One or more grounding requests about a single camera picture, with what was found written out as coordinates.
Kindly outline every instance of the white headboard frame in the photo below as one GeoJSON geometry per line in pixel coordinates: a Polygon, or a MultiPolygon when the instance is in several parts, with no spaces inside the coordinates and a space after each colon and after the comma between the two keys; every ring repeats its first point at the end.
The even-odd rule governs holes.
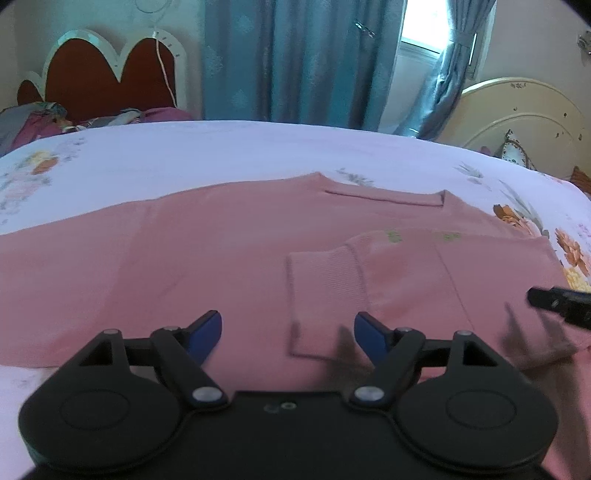
{"type": "Polygon", "coordinates": [[[575,165],[591,173],[591,137],[585,126],[581,111],[557,88],[507,77],[464,90],[437,141],[495,152],[511,129],[540,171],[565,178],[575,165]]]}
{"type": "Polygon", "coordinates": [[[174,35],[159,28],[143,28],[141,30],[132,32],[128,36],[127,42],[119,54],[115,51],[107,39],[91,30],[70,30],[64,33],[51,47],[41,75],[39,75],[37,72],[25,72],[22,78],[23,80],[29,80],[37,88],[37,91],[43,99],[45,99],[47,72],[49,70],[51,60],[56,54],[58,48],[60,48],[65,42],[71,40],[72,38],[86,40],[88,43],[91,43],[96,48],[98,48],[105,57],[105,60],[111,67],[111,70],[113,70],[113,73],[119,82],[121,81],[121,77],[123,75],[123,68],[125,66],[125,62],[127,61],[127,57],[129,57],[129,54],[133,48],[145,38],[157,38],[171,51],[174,56],[174,80],[177,107],[187,110],[187,53],[181,45],[181,42],[179,42],[174,35]]]}

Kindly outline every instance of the headboard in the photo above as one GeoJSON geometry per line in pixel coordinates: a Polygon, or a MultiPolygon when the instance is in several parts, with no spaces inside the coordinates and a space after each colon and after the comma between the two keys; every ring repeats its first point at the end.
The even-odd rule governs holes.
{"type": "Polygon", "coordinates": [[[40,75],[26,72],[17,101],[60,103],[75,122],[175,102],[187,109],[186,66],[183,46],[164,30],[134,32],[120,54],[93,31],[71,30],[53,45],[40,75]]]}
{"type": "Polygon", "coordinates": [[[591,137],[575,104],[552,85],[500,78],[463,91],[437,142],[495,152],[511,129],[538,170],[570,177],[578,165],[591,173],[591,137]]]}

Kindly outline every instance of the window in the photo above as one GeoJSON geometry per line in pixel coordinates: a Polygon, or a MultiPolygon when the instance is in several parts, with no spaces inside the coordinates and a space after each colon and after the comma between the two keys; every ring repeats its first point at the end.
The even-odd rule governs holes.
{"type": "Polygon", "coordinates": [[[408,0],[402,41],[440,53],[449,41],[446,0],[408,0]]]}
{"type": "MultiPolygon", "coordinates": [[[[492,19],[496,5],[485,25],[474,35],[467,79],[473,80],[476,68],[490,40],[492,19]]],[[[407,0],[407,9],[402,26],[402,42],[411,48],[424,52],[425,57],[433,58],[447,47],[449,42],[449,24],[447,23],[447,0],[407,0]]]]}

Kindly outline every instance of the circular pad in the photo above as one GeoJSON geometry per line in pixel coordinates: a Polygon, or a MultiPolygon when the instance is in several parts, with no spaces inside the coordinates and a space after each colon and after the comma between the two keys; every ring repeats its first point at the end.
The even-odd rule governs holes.
{"type": "Polygon", "coordinates": [[[56,374],[23,405],[19,428],[34,458],[72,472],[122,470],[174,434],[180,406],[162,385],[108,367],[78,370],[56,374]]]}
{"type": "Polygon", "coordinates": [[[460,471],[502,472],[541,459],[556,412],[535,388],[502,378],[481,370],[427,380],[401,397],[395,421],[427,459],[460,471]]]}

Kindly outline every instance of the cream headboard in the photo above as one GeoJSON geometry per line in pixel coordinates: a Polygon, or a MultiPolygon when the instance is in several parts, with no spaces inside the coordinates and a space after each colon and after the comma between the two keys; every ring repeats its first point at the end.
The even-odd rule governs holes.
{"type": "Polygon", "coordinates": [[[537,80],[501,78],[467,88],[437,142],[494,153],[509,129],[538,170],[566,178],[578,165],[591,173],[583,114],[559,90],[537,80]]]}

